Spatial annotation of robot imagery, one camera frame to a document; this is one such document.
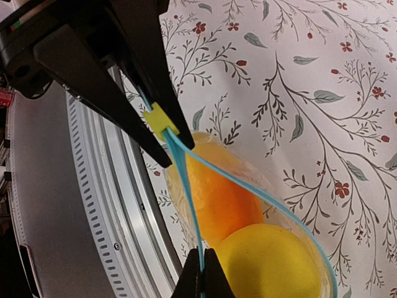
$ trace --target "floral tablecloth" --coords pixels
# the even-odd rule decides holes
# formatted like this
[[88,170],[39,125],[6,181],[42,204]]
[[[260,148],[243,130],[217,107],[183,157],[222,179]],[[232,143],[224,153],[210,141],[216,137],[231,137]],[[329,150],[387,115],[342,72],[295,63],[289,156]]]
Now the floral tablecloth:
[[[396,6],[171,0],[161,16],[191,128],[266,174],[326,250],[343,298],[397,298]],[[146,160],[183,260],[163,172]]]

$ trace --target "orange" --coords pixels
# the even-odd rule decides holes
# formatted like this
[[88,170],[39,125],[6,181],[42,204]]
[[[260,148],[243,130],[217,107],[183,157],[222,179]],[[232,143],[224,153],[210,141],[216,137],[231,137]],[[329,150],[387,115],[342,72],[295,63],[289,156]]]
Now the orange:
[[[203,159],[222,169],[237,168],[241,163],[225,147],[211,141],[209,134],[196,132],[193,137],[196,143],[193,152]],[[203,239],[211,247],[241,228],[264,222],[259,199],[254,194],[189,155],[186,164],[198,225]],[[178,179],[174,165],[167,174],[169,180]]]

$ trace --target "flower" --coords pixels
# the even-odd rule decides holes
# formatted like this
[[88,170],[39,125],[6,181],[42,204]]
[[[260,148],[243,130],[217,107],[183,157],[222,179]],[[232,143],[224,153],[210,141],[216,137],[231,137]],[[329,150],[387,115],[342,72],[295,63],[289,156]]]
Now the flower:
[[378,99],[379,96],[380,96],[380,97],[383,97],[383,96],[385,95],[385,93],[382,92],[382,88],[381,88],[381,87],[376,87],[376,86],[372,89],[372,93],[373,93],[373,96],[374,96],[376,99]]
[[338,2],[337,3],[337,8],[344,9],[345,11],[347,10],[346,6],[347,6],[347,4],[345,2],[343,2],[343,3]]
[[193,32],[196,32],[197,34],[200,34],[201,32],[205,31],[205,26],[206,26],[206,23],[198,22],[196,24],[196,27],[193,28]]
[[388,143],[390,141],[390,138],[387,135],[382,135],[382,138],[380,138],[383,142]]
[[342,46],[343,52],[346,52],[346,51],[353,52],[352,48],[350,48],[350,46],[352,45],[350,42],[346,42],[346,44],[341,42],[340,45]]
[[349,184],[344,183],[342,185],[341,182],[335,183],[335,195],[339,196],[341,199],[345,198],[345,196],[348,196],[350,194],[349,191]]
[[236,64],[237,64],[238,66],[246,66],[246,65],[247,65],[247,61],[245,61],[245,60],[238,60],[238,61],[236,62]]
[[232,31],[234,29],[235,31],[238,31],[238,26],[239,26],[239,23],[230,23],[228,30]]
[[393,53],[389,52],[389,54],[386,54],[386,58],[389,59],[390,63],[393,63],[397,59],[393,57]]

